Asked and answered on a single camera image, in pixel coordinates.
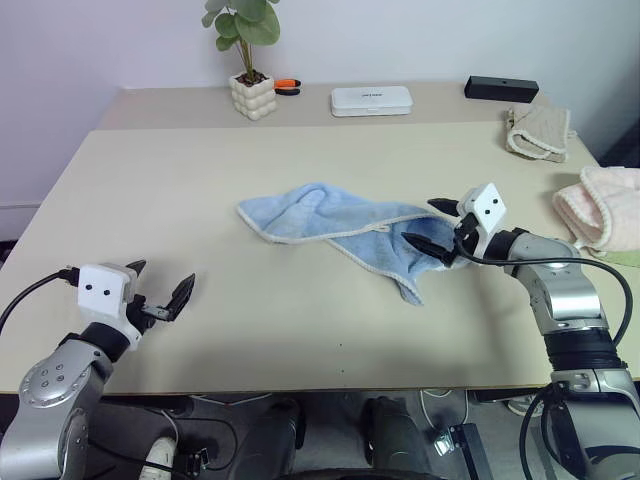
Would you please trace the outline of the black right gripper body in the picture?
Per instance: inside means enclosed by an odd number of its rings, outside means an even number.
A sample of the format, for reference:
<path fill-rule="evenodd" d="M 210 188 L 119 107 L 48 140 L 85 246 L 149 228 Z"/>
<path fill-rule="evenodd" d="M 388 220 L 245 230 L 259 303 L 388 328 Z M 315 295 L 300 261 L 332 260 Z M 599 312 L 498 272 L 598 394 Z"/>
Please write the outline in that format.
<path fill-rule="evenodd" d="M 471 260 L 474 257 L 479 242 L 478 226 L 479 222 L 473 213 L 468 213 L 462 218 L 454 228 L 454 245 L 452 250 L 445 254 L 445 265 L 453 265 L 460 258 Z"/>

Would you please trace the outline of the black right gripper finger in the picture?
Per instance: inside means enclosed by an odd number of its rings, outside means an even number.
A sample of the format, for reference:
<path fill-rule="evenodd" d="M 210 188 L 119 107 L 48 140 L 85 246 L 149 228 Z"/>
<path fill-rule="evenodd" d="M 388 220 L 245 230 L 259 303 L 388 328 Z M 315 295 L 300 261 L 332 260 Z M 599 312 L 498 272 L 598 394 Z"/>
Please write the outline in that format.
<path fill-rule="evenodd" d="M 419 234 L 403 232 L 402 237 L 416 250 L 440 261 L 443 265 L 452 265 L 455 260 L 455 250 L 447 250 L 429 238 Z"/>
<path fill-rule="evenodd" d="M 456 218 L 461 216 L 458 211 L 459 202 L 457 200 L 449 198 L 432 198 L 427 201 L 427 204 L 446 215 Z"/>

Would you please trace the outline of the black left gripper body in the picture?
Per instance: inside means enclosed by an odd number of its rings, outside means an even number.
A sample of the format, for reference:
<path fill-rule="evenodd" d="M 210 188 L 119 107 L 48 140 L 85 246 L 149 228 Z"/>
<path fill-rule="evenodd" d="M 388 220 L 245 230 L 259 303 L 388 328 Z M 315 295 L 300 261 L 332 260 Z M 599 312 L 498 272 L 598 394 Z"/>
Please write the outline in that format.
<path fill-rule="evenodd" d="M 168 322 L 169 312 L 163 307 L 146 305 L 146 297 L 136 294 L 129 304 L 129 323 L 144 335 L 157 321 Z"/>

